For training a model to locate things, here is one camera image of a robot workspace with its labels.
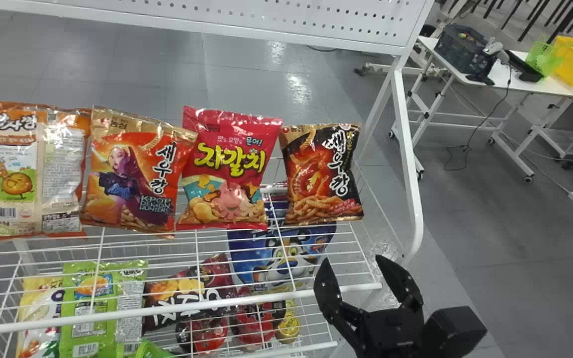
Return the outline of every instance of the snack image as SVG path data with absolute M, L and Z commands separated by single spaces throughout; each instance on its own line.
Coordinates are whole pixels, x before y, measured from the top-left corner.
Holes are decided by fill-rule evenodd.
M 293 299 L 287 299 L 285 304 L 285 317 L 278 325 L 276 338 L 281 344 L 292 344 L 300 334 L 300 319 L 295 313 L 295 301 Z
M 180 173 L 195 132 L 153 118 L 94 107 L 84 224 L 173 231 Z
M 63 286 L 67 303 L 62 304 L 62 316 L 141 308 L 146 268 L 147 262 L 142 260 L 100 263 L 97 274 L 96 262 L 66 263 Z M 93 295 L 94 307 L 91 309 Z M 141 317 L 73 324 L 61 329 L 61 357 L 133 356 L 142 336 Z
M 177 229 L 266 229 L 259 186 L 281 126 L 279 118 L 185 106 L 183 128 L 198 139 L 183 172 L 189 204 Z
M 178 321 L 176 324 L 178 345 L 186 354 L 208 354 L 220 348 L 225 342 L 227 331 L 225 317 Z
M 358 137 L 359 124 L 282 128 L 280 148 L 289 199 L 285 224 L 358 220 L 364 216 L 351 172 Z
M 245 284 L 252 294 L 284 292 L 301 288 L 312 277 L 326 244 L 336 231 L 334 222 L 323 226 L 269 231 L 230 231 L 229 249 L 236 284 Z
M 241 295 L 249 294 L 245 290 Z M 285 317 L 285 302 L 264 302 L 237 306 L 236 313 L 230 318 L 231 331 L 237 344 L 243 351 L 256 351 L 262 348 L 262 342 L 268 342 L 276 333 Z
M 0 239 L 81 236 L 89 109 L 0 102 Z
M 169 279 L 146 283 L 145 307 L 196 302 L 200 300 L 200 295 L 203 300 L 236 297 L 236 290 L 232 285 L 227 255 L 219 254 L 202 261 L 199 272 L 196 267 L 190 267 L 174 274 Z M 146 316 L 143 331 L 153 331 L 189 318 L 220 317 L 230 309 L 230 307 L 220 307 L 213 308 L 213 310 L 181 311 Z
M 64 290 L 61 277 L 23 279 L 19 322 L 47 320 L 61 316 Z M 59 358 L 59 328 L 19 331 L 16 336 L 16 358 Z

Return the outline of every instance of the gray tile floor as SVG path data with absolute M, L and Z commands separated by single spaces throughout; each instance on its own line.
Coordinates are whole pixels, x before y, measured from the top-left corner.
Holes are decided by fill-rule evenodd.
M 390 59 L 0 11 L 2 100 L 101 104 L 171 123 L 180 122 L 184 104 L 282 116 L 287 124 L 364 121 L 382 84 L 381 77 L 352 73 L 364 62 Z M 405 79 L 407 86 L 412 80 Z M 430 80 L 421 96 L 430 98 L 438 88 Z M 484 111 L 500 98 L 492 90 L 457 88 L 462 100 Z M 452 96 L 442 110 L 466 111 Z M 396 233 L 407 240 L 398 146 L 387 137 L 392 118 L 389 105 L 362 168 Z M 508 131 L 521 139 L 527 128 L 519 117 Z M 426 232 L 409 269 L 423 291 L 425 311 L 473 306 L 490 331 L 471 354 L 475 358 L 569 356 L 573 205 L 543 175 L 524 184 L 516 166 L 484 144 L 487 133 L 475 136 L 466 170 L 445 172 L 444 147 L 464 143 L 469 134 L 430 128 L 416 148 L 427 168 L 420 184 Z M 539 143 L 532 150 L 548 154 Z M 528 157 L 573 189 L 573 170 Z

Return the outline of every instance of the black cable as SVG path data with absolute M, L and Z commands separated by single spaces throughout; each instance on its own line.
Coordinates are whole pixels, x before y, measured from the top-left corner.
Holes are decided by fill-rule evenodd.
M 320 51 L 320 52 L 334 52 L 337 51 L 337 48 L 331 48 L 330 50 L 324 50 L 323 48 L 316 48 L 313 46 L 307 45 L 308 48 L 312 48 L 313 50 Z
M 464 170 L 468 167 L 468 154 L 473 150 L 470 147 L 470 141 L 473 140 L 473 136 L 475 136 L 475 133 L 477 132 L 477 130 L 480 129 L 480 127 L 494 114 L 494 111 L 496 111 L 496 109 L 498 108 L 498 105 L 500 105 L 505 100 L 505 98 L 507 98 L 507 95 L 510 92 L 510 84 L 512 83 L 512 66 L 510 66 L 508 64 L 507 67 L 510 69 L 510 77 L 507 80 L 507 87 L 505 88 L 505 95 L 503 96 L 503 98 L 499 102 L 496 103 L 494 108 L 492 108 L 492 111 L 481 121 L 481 123 L 479 123 L 475 127 L 475 129 L 473 130 L 473 133 L 470 135 L 470 138 L 468 138 L 468 142 L 466 144 L 455 145 L 454 147 L 446 147 L 446 150 L 448 150 L 448 153 L 450 153 L 450 157 L 448 158 L 448 160 L 444 164 L 444 170 L 446 170 L 447 172 L 456 172 L 459 170 Z M 461 167 L 458 167 L 458 168 L 450 168 L 450 169 L 446 168 L 446 166 L 448 166 L 448 163 L 450 163 L 450 161 L 452 161 L 452 158 L 455 157 L 455 154 L 452 152 L 452 149 L 457 149 L 457 148 L 461 148 L 462 151 L 465 153 L 464 165 Z

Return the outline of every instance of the metal grid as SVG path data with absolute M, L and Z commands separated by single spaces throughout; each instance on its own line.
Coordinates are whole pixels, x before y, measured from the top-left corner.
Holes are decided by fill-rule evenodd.
M 357 183 L 360 198 L 366 216 L 359 221 L 339 221 L 336 223 L 336 233 L 327 244 L 318 262 L 309 264 L 316 268 L 323 258 L 329 258 L 336 272 L 337 279 L 343 292 L 372 291 L 382 288 L 380 275 L 376 267 L 371 267 L 374 262 L 373 253 L 365 254 L 362 245 L 370 245 L 383 238 L 387 244 L 387 251 L 392 259 L 396 259 L 399 252 L 404 252 L 404 245 L 400 242 L 395 231 L 390 225 L 388 218 L 382 211 L 382 207 L 376 199 L 375 193 L 364 179 L 359 166 L 353 164 L 353 174 Z M 277 232 L 275 238 L 284 246 L 284 229 L 294 226 L 285 226 L 280 217 L 284 216 L 284 209 L 279 209 L 280 201 L 285 199 L 286 188 L 282 183 L 285 179 L 284 164 L 281 158 L 272 158 L 265 172 L 264 182 L 277 184 L 263 184 L 261 187 L 263 199 L 268 207 L 270 217 L 269 230 Z M 178 196 L 177 218 L 184 211 L 187 199 L 184 193 Z M 308 323 L 302 322 L 302 335 L 297 342 L 291 345 L 281 345 L 269 342 L 262 347 L 266 356 L 273 356 L 275 349 L 284 350 L 281 354 L 295 354 L 318 349 L 328 349 L 337 343 L 328 334 L 328 326 L 325 325 L 320 315 L 312 292 L 312 277 L 293 276 L 289 267 L 288 276 L 284 277 L 285 289 L 282 293 L 267 295 L 253 295 L 247 297 L 235 297 L 219 301 L 200 301 L 195 303 L 176 304 L 174 306 L 156 306 L 140 308 L 138 310 L 117 311 L 111 313 L 94 313 L 92 315 L 77 317 L 60 317 L 51 320 L 34 322 L 18 322 L 18 309 L 20 299 L 27 291 L 23 291 L 23 279 L 37 276 L 64 276 L 64 263 L 77 261 L 93 261 L 95 263 L 107 263 L 127 261 L 134 259 L 147 259 L 146 268 L 149 282 L 164 281 L 177 272 L 190 267 L 200 267 L 201 263 L 216 254 L 226 253 L 230 258 L 229 238 L 225 229 L 204 229 L 198 231 L 174 232 L 174 239 L 167 240 L 155 234 L 137 233 L 121 229 L 107 227 L 85 227 L 87 236 L 81 238 L 28 238 L 4 240 L 0 242 L 0 357 L 13 356 L 14 349 L 10 350 L 12 340 L 13 347 L 16 340 L 14 332 L 22 329 L 47 328 L 92 322 L 98 320 L 120 319 L 124 317 L 147 316 L 152 314 L 172 313 L 187 310 L 206 310 L 214 307 L 234 306 L 236 304 L 254 304 L 266 301 L 278 301 L 293 298 L 299 302 L 298 310 L 302 318 Z M 234 284 L 232 287 L 241 288 L 243 284 Z M 159 337 L 159 331 L 153 336 Z M 221 347 L 221 354 L 245 354 L 233 343 L 231 339 Z

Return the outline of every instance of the nutrition label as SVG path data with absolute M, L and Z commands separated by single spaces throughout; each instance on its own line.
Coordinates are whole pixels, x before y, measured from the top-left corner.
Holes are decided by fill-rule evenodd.
M 45 233 L 77 231 L 80 228 L 79 212 L 56 213 L 41 216 L 41 229 Z
M 84 133 L 46 129 L 43 166 L 43 201 L 53 208 L 76 204 L 74 193 L 81 179 Z
M 116 300 L 116 310 L 133 310 L 143 305 L 143 281 L 124 282 L 123 295 Z M 143 320 L 141 317 L 127 317 L 116 322 L 116 342 L 134 342 L 141 340 Z

